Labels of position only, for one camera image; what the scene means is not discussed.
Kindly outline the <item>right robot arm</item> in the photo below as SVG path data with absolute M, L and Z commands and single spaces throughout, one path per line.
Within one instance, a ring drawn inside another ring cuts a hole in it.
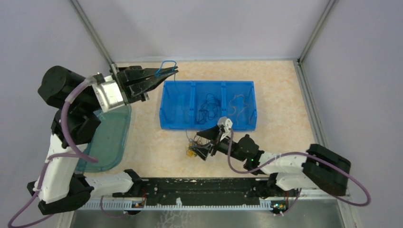
M 320 144 L 311 144 L 305 152 L 270 153 L 261 150 L 246 134 L 234 141 L 223 127 L 202 130 L 196 136 L 205 145 L 192 146 L 203 160 L 221 152 L 227 164 L 238 174 L 268 175 L 268 191 L 274 196 L 292 189 L 320 189 L 333 196 L 345 196 L 351 162 Z

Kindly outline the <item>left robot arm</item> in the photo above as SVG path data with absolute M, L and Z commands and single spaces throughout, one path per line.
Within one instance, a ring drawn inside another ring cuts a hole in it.
M 97 163 L 85 154 L 100 120 L 95 111 L 109 112 L 145 101 L 178 67 L 142 68 L 130 66 L 110 75 L 81 76 L 63 66 L 51 67 L 43 76 L 38 94 L 46 104 L 57 108 L 51 125 L 49 151 L 39 178 L 27 188 L 39 200 L 44 216 L 70 212 L 90 199 L 111 195 L 116 198 L 142 197 L 142 179 L 132 169 L 119 174 L 90 178 L 76 174 L 79 160 Z

